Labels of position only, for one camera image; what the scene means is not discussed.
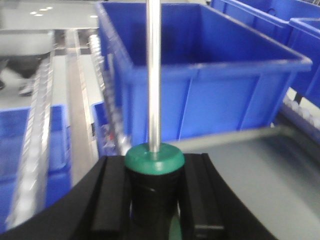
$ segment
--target metal rail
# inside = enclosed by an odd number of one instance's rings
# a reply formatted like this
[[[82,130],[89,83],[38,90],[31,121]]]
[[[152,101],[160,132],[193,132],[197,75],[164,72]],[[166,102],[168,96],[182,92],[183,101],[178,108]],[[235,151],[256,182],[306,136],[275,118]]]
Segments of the metal rail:
[[[66,30],[66,64],[68,103],[71,129],[71,177],[76,185],[93,167],[94,158],[92,121],[87,87],[80,64],[80,44],[77,29]]]
[[[100,41],[97,35],[89,38],[91,57],[93,61],[96,78],[104,99],[106,119],[111,127],[114,136],[114,144],[118,155],[125,155],[131,148],[130,140],[123,132],[122,114],[115,105],[115,93],[112,80],[112,73],[104,70],[104,57],[101,56]]]
[[[8,229],[20,225],[45,207],[51,125],[52,65],[51,52],[50,56],[42,61],[35,76],[34,93],[8,218]]]

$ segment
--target black cylinder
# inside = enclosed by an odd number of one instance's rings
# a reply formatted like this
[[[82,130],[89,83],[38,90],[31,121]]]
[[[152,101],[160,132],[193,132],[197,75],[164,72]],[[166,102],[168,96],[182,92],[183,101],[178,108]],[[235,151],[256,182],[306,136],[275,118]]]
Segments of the black cylinder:
[[[132,194],[129,239],[168,240],[181,168],[162,175],[127,172]]]

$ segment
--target gray surface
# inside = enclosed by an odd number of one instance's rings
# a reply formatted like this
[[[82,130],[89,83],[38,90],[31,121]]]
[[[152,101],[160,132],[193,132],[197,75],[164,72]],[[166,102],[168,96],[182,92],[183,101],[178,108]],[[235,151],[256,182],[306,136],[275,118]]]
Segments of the gray surface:
[[[53,48],[51,30],[0,30],[0,57],[34,56]]]
[[[286,128],[186,140],[187,153],[208,153],[227,184],[279,240],[320,236],[320,148]]]
[[[77,30],[66,31],[66,43],[68,109],[71,123],[71,178],[74,186],[94,166],[98,159],[94,157],[92,120],[86,82],[80,63]]]

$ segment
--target shoe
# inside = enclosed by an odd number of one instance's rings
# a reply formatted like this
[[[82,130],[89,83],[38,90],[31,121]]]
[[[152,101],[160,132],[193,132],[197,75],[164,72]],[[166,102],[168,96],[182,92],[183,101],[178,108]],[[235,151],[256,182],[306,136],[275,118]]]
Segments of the shoe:
[[[21,97],[27,97],[31,96],[34,92],[34,79],[29,78],[23,88],[19,90],[19,96]]]
[[[21,80],[20,86],[19,86],[19,91],[21,91],[22,89],[24,89],[28,83],[29,79],[27,78],[23,78]]]
[[[2,81],[2,79],[0,78],[0,90],[5,88],[5,83]]]

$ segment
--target metal frame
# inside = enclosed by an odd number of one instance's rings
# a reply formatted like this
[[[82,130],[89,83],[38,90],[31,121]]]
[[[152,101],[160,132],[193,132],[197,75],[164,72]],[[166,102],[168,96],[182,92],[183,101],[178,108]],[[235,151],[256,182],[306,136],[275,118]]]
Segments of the metal frame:
[[[100,40],[98,36],[91,35],[89,39],[96,78],[103,95],[106,119],[108,119],[111,126],[116,152],[118,155],[125,155],[131,148],[131,144],[130,138],[123,132],[122,114],[115,104],[115,93],[112,80],[113,74],[105,70],[104,57],[101,56]]]
[[[53,53],[39,66],[17,172],[8,228],[13,228],[45,207],[48,149],[51,126]]]

